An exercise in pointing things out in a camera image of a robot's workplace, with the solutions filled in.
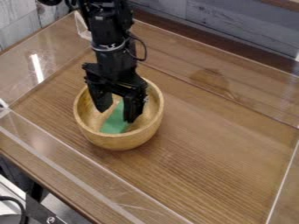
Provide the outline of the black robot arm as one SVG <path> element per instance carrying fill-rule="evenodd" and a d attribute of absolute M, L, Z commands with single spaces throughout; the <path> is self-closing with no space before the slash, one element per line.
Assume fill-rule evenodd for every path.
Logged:
<path fill-rule="evenodd" d="M 137 56 L 137 42 L 141 40 L 131 32 L 134 12 L 127 0 L 38 0 L 55 6 L 66 3 L 81 12 L 91 33 L 91 47 L 97 54 L 95 63 L 85 63 L 86 83 L 94 105 L 99 112 L 113 106 L 113 96 L 125 101 L 123 117 L 134 122 L 143 114 L 147 82 L 137 72 L 138 63 L 145 60 Z"/>

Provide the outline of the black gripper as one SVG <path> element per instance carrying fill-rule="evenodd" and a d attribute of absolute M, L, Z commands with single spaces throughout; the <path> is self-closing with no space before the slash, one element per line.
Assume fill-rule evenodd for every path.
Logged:
<path fill-rule="evenodd" d="M 105 113 L 113 103 L 113 94 L 125 97 L 125 120 L 133 123 L 143 114 L 146 105 L 147 82 L 137 72 L 137 44 L 97 45 L 93 44 L 97 62 L 87 62 L 86 82 L 95 107 Z"/>

